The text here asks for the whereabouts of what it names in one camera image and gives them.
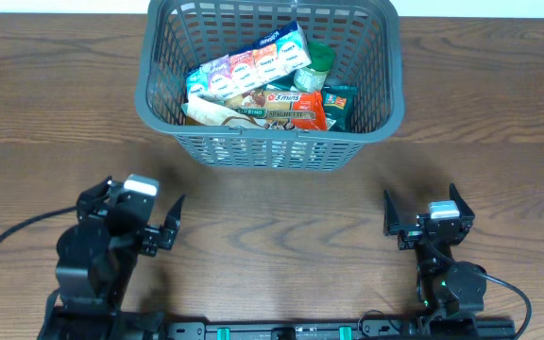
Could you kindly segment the red yellow spaghetti packet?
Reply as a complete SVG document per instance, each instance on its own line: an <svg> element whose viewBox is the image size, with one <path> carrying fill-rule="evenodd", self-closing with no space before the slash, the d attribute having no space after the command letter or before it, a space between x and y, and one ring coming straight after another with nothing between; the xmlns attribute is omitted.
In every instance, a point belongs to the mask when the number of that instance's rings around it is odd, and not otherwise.
<svg viewBox="0 0 544 340"><path fill-rule="evenodd" d="M264 129L327 130L320 91L311 93L251 90L225 101L224 106L262 123Z"/></svg>

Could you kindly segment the beige snack bag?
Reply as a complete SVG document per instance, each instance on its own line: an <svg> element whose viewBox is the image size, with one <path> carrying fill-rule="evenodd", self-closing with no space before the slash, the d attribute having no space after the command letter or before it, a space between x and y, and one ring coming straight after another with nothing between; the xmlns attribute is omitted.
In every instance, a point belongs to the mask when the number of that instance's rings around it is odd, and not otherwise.
<svg viewBox="0 0 544 340"><path fill-rule="evenodd" d="M267 105L263 97L240 94L222 102L193 96L181 108L202 126L228 128L286 129L287 123L302 117L299 111Z"/></svg>

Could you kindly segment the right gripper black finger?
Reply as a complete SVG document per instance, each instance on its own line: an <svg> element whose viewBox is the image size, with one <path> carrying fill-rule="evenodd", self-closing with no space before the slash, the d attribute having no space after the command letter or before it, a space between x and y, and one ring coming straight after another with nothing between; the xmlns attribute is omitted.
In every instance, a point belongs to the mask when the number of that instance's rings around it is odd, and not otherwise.
<svg viewBox="0 0 544 340"><path fill-rule="evenodd" d="M384 231L400 231L400 217L391 196L387 190L383 191L384 202Z"/></svg>
<svg viewBox="0 0 544 340"><path fill-rule="evenodd" d="M449 186L449 195L450 199L456 204L461 214L461 218L464 221L473 221L475 219L475 213L461 197L454 183L451 183Z"/></svg>

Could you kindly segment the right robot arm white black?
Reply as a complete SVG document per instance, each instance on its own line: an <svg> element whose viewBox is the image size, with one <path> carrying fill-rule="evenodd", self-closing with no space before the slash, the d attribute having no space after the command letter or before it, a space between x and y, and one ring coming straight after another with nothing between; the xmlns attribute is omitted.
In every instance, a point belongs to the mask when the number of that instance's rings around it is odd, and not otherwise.
<svg viewBox="0 0 544 340"><path fill-rule="evenodd" d="M519 339L528 329L533 305L515 285L491 276L479 264L457 261L451 249L460 245L473 227L474 211L458 192L449 186L449 198L431 202L428 211L413 224L400 221L391 198L383 193L383 233L397 238L398 249L416 254L416 296L425 311L398 326L389 326L398 335L419 339ZM484 296L492 282L518 295L525 316L516 328L511 320L479 320L485 308Z"/></svg>

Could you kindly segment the grey plastic lattice basket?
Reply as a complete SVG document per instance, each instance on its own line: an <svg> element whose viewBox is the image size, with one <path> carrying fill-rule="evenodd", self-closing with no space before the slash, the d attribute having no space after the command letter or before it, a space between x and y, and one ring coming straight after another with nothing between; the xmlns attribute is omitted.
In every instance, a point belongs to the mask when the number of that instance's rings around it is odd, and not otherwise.
<svg viewBox="0 0 544 340"><path fill-rule="evenodd" d="M335 51L328 83L356 88L347 131L188 124L181 106L191 69L291 22L308 40ZM147 12L135 107L147 126L174 136L206 165L335 170L402 123L400 18L388 0L155 0Z"/></svg>

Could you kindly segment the green lid jar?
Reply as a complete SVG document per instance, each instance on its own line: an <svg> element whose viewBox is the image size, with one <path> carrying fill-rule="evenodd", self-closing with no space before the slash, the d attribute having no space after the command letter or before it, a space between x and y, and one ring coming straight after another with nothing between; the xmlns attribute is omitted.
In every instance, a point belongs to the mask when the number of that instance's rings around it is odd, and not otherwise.
<svg viewBox="0 0 544 340"><path fill-rule="evenodd" d="M294 74L294 86L300 92L320 91L335 60L335 52L324 43L308 42L308 50L312 62Z"/></svg>

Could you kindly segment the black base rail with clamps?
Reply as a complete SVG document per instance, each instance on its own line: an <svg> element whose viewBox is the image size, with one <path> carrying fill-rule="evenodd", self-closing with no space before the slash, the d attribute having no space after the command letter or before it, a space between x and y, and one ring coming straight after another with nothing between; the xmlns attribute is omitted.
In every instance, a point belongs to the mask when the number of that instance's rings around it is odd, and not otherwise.
<svg viewBox="0 0 544 340"><path fill-rule="evenodd" d="M506 319L435 320L387 317L357 321L310 323L206 323L168 322L162 312L117 315L72 314L57 307L45 318L40 339L59 340L374 340L374 339L481 339L516 337L515 325Z"/></svg>

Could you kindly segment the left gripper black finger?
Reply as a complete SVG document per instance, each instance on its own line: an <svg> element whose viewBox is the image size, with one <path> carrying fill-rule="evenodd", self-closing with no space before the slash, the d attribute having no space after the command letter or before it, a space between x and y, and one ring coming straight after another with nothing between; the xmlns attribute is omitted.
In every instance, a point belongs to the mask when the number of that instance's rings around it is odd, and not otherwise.
<svg viewBox="0 0 544 340"><path fill-rule="evenodd" d="M107 176L103 181L82 192L79 195L76 204L78 206L87 206L103 199L108 194L111 182L112 176Z"/></svg>
<svg viewBox="0 0 544 340"><path fill-rule="evenodd" d="M170 233L177 233L179 231L182 205L185 197L186 195L181 195L166 214L164 228Z"/></svg>

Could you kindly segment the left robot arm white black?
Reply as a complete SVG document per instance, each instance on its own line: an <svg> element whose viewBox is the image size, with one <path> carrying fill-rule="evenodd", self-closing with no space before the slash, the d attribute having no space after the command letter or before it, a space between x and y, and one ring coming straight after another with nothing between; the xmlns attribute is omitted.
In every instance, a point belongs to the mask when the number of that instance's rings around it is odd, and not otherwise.
<svg viewBox="0 0 544 340"><path fill-rule="evenodd" d="M47 299L41 339L163 339L162 313L122 310L139 256L172 248L184 200L179 198L160 225L149 222L160 184L132 174L124 181L106 177L83 191L76 204L31 217L0 234L45 219L75 213L77 222L59 238L55 275L59 286Z"/></svg>

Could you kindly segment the green white snack bag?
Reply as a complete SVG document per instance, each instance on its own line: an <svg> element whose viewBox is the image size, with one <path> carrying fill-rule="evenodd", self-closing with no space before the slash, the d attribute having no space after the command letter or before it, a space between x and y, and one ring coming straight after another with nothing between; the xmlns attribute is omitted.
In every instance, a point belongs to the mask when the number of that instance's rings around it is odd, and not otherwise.
<svg viewBox="0 0 544 340"><path fill-rule="evenodd" d="M294 74L281 77L263 85L262 90L299 92L294 86ZM355 109L357 88L351 86L324 86L320 90L323 98L323 108L330 131L347 132L351 115Z"/></svg>

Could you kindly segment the Kleenex tissue multipack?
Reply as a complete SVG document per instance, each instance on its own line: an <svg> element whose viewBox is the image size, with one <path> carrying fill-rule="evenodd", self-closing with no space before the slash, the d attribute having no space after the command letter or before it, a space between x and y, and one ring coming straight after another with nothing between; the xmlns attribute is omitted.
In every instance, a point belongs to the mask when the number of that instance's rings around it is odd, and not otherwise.
<svg viewBox="0 0 544 340"><path fill-rule="evenodd" d="M223 101L257 89L312 63L306 36L294 21L229 55L188 73L188 97Z"/></svg>

